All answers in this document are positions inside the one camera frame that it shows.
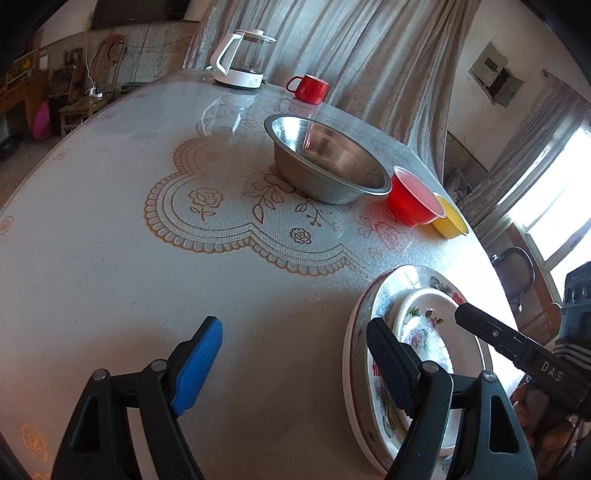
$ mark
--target glass electric kettle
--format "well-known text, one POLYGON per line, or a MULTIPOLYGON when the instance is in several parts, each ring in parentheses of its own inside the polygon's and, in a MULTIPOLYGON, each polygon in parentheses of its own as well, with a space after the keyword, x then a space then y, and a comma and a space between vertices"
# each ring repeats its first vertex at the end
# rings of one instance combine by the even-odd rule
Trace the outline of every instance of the glass electric kettle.
POLYGON ((262 30, 236 30, 217 46, 207 68, 215 81, 244 89, 261 86, 276 39, 262 30))

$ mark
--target white kettle handle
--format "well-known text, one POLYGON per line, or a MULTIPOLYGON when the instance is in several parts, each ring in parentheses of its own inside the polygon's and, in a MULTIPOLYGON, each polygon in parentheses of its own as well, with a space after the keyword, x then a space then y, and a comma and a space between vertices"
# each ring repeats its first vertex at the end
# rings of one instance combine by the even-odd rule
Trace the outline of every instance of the white kettle handle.
POLYGON ((223 38, 222 42, 217 46, 216 50, 213 52, 212 57, 209 59, 209 63, 219 71, 222 75, 226 76, 228 74, 228 70, 230 69, 230 65, 232 64, 234 57, 236 56, 236 51, 240 46, 240 42, 244 38, 244 33, 229 33, 223 38), (223 63, 221 62, 223 55, 226 54, 223 63))

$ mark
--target metal screw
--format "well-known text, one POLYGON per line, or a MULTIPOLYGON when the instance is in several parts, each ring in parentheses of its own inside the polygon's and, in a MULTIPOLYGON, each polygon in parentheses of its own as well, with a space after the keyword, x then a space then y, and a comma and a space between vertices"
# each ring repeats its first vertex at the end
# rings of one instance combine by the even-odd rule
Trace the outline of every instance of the metal screw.
POLYGON ((484 378, 487 382, 496 382, 496 374, 489 372, 488 370, 482 371, 482 378, 484 378))
POLYGON ((166 360, 154 360, 150 364, 150 368, 152 370, 154 370, 155 372, 161 372, 162 370, 164 370, 166 368, 166 366, 167 366, 166 360))
POLYGON ((107 370, 99 368, 92 374, 92 380, 103 380, 107 376, 107 370))
POLYGON ((427 360, 426 362, 423 362, 423 370, 425 370, 425 372, 429 372, 430 374, 433 374, 437 370, 439 370, 439 366, 435 362, 431 362, 430 360, 427 360))

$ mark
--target kettle lid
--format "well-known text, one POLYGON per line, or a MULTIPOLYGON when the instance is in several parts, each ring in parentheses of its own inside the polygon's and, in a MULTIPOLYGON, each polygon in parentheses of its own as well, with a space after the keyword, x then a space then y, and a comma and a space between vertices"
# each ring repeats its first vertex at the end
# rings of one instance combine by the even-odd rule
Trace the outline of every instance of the kettle lid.
POLYGON ((272 37, 267 37, 263 30, 259 30, 258 28, 253 28, 251 30, 236 30, 236 33, 244 33, 245 37, 254 37, 260 40, 266 40, 269 42, 276 42, 277 39, 272 37))

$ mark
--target stack of plates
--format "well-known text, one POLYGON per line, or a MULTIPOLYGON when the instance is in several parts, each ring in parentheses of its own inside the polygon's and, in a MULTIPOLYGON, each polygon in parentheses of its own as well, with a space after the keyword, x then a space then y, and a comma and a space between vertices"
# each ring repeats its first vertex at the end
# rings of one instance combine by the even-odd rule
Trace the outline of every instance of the stack of plates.
MULTIPOLYGON (((433 360, 449 373, 477 377, 485 368, 492 370, 492 361, 488 345, 456 324, 454 313, 464 301, 437 271, 405 265, 375 280, 353 308, 343 348, 345 403, 359 446, 382 474, 392 465, 411 420, 394 406, 374 364, 365 337, 367 324, 382 317, 421 360, 433 360)), ((442 457, 453 453, 459 420, 460 411, 452 410, 442 457)), ((445 478, 441 464, 434 472, 437 477, 445 478)))

